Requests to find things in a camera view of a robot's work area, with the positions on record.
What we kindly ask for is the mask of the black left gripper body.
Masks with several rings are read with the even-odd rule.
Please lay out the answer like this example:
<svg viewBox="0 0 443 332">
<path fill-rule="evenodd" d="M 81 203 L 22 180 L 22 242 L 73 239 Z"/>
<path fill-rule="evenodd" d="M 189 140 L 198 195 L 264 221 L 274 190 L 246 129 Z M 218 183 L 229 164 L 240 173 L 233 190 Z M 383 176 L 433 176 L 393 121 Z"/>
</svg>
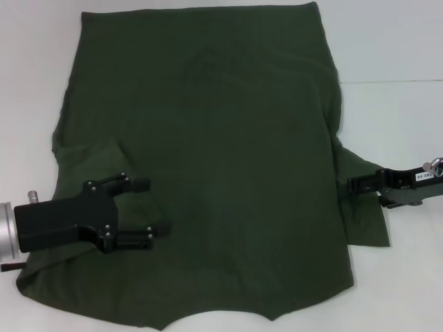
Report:
<svg viewBox="0 0 443 332">
<path fill-rule="evenodd" d="M 35 252 L 89 242 L 102 252 L 114 249 L 118 213 L 112 189 L 94 181 L 65 199 L 14 208 L 19 248 Z"/>
</svg>

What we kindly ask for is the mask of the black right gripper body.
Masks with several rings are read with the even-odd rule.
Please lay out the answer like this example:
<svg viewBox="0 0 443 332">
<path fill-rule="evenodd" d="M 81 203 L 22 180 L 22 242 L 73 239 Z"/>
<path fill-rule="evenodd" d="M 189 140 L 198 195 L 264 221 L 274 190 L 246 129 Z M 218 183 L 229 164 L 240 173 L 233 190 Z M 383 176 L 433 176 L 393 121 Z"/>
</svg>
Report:
<svg viewBox="0 0 443 332">
<path fill-rule="evenodd" d="M 380 169 L 379 196 L 397 205 L 421 205 L 424 199 L 442 195 L 442 175 L 436 176 L 422 168 L 399 171 Z"/>
</svg>

